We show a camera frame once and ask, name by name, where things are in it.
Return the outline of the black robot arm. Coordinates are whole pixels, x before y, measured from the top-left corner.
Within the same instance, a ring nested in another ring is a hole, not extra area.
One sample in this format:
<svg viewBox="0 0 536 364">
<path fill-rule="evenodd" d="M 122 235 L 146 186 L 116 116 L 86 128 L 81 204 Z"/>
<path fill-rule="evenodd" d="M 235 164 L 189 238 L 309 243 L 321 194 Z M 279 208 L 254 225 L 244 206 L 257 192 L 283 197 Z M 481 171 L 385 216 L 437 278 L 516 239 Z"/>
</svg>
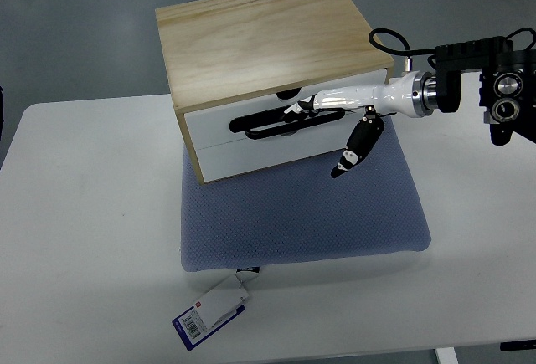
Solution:
<svg viewBox="0 0 536 364">
<path fill-rule="evenodd" d="M 435 48 L 435 98 L 442 113 L 461 103 L 461 75 L 480 73 L 479 105 L 485 109 L 491 142 L 504 146 L 516 133 L 535 141 L 535 42 L 520 50 L 512 37 L 497 36 Z"/>
</svg>

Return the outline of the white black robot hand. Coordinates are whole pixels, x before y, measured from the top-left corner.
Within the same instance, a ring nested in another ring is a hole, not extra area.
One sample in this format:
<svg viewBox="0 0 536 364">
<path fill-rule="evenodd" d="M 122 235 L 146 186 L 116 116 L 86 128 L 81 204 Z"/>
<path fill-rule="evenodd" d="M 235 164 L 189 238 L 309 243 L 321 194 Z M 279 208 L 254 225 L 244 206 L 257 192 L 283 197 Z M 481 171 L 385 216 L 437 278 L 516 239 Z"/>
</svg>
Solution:
<svg viewBox="0 0 536 364">
<path fill-rule="evenodd" d="M 319 91 L 287 108 L 284 118 L 295 120 L 300 115 L 321 110 L 356 111 L 362 115 L 331 171 L 331 177 L 337 178 L 360 164 L 372 151 L 384 130 L 384 116 L 401 113 L 409 118 L 422 118 L 437 108 L 436 77 L 429 72 L 411 71 L 386 85 Z"/>
</svg>

